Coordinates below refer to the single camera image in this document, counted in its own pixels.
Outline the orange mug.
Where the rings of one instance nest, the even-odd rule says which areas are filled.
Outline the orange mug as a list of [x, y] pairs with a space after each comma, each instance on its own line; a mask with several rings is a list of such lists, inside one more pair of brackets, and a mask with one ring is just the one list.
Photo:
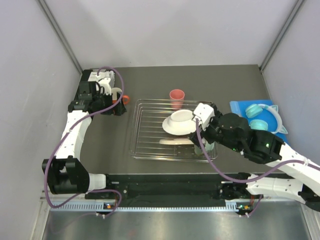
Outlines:
[[[118, 100], [118, 93], [122, 94], [123, 91], [119, 87], [113, 87], [111, 89], [111, 93], [112, 93], [112, 103], [115, 104], [116, 101]], [[124, 105], [127, 105], [130, 102], [130, 97], [128, 95], [123, 95], [122, 96], [122, 101], [123, 101]]]

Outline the green ceramic bowl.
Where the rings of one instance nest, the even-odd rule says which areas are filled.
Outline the green ceramic bowl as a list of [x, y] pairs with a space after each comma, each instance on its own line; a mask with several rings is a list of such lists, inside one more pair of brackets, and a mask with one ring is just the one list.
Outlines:
[[[212, 151], [212, 150], [214, 149], [214, 147], [215, 147], [215, 143], [214, 143], [214, 142], [211, 143], [211, 144], [206, 143], [206, 144], [204, 145], [204, 149], [205, 149], [206, 152]], [[196, 145], [194, 145], [194, 153], [195, 153], [196, 155], [203, 155], [203, 154], [204, 154], [203, 151], [202, 151], [202, 149], [201, 149], [200, 147], [196, 146]]]

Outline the white blue-rimmed plate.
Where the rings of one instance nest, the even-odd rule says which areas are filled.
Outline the white blue-rimmed plate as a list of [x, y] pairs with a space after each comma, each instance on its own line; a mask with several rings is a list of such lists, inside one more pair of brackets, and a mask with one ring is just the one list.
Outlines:
[[180, 109], [172, 113], [162, 122], [163, 130], [174, 136], [184, 136], [196, 131], [193, 112]]

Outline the pink floral plate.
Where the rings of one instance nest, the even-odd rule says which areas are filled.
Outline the pink floral plate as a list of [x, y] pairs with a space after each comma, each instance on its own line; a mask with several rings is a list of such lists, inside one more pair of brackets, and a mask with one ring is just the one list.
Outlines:
[[159, 143], [161, 145], [169, 145], [169, 146], [183, 146], [183, 145], [193, 145], [194, 143], [184, 137], [178, 137], [178, 138], [162, 138], [159, 140]]

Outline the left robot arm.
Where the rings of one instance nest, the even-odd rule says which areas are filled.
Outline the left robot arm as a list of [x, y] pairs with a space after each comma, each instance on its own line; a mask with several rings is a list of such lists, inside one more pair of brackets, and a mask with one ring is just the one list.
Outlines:
[[89, 173], [81, 164], [80, 153], [92, 114], [121, 116], [127, 111], [128, 100], [122, 89], [112, 87], [107, 79], [80, 82], [74, 100], [68, 105], [62, 143], [54, 151], [52, 160], [42, 162], [46, 184], [52, 194], [82, 194], [96, 190], [105, 199], [113, 194], [114, 187], [107, 182], [106, 175]]

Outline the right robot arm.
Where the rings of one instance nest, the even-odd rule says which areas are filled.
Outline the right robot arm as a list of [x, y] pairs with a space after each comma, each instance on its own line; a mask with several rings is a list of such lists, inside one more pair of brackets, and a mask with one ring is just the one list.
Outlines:
[[291, 148], [282, 138], [266, 130], [254, 130], [247, 120], [235, 113], [212, 116], [204, 123], [194, 115], [196, 130], [190, 139], [201, 149], [203, 140], [216, 142], [256, 164], [270, 170], [248, 174], [243, 179], [232, 178], [214, 169], [220, 176], [235, 183], [233, 192], [239, 198], [247, 195], [265, 195], [288, 198], [320, 210], [320, 166]]

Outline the teal cat-ear headphones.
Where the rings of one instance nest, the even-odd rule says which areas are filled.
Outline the teal cat-ear headphones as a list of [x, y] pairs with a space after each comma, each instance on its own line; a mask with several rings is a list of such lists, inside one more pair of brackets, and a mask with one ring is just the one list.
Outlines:
[[279, 114], [279, 107], [276, 104], [251, 104], [245, 109], [245, 115], [252, 130], [269, 131], [274, 135], [288, 134], [288, 130]]

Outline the pink plastic cup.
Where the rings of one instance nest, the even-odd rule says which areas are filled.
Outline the pink plastic cup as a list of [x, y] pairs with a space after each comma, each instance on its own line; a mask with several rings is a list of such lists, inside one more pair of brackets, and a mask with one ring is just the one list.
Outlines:
[[169, 93], [171, 107], [175, 110], [182, 108], [185, 98], [185, 92], [181, 89], [173, 89]]

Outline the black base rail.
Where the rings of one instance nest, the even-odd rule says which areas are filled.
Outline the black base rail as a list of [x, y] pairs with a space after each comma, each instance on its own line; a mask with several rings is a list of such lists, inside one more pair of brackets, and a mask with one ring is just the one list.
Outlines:
[[217, 173], [107, 174], [106, 187], [121, 193], [89, 193], [88, 200], [120, 200], [132, 210], [200, 209], [224, 207], [227, 201], [243, 199], [252, 206], [260, 195], [246, 185], [232, 183]]

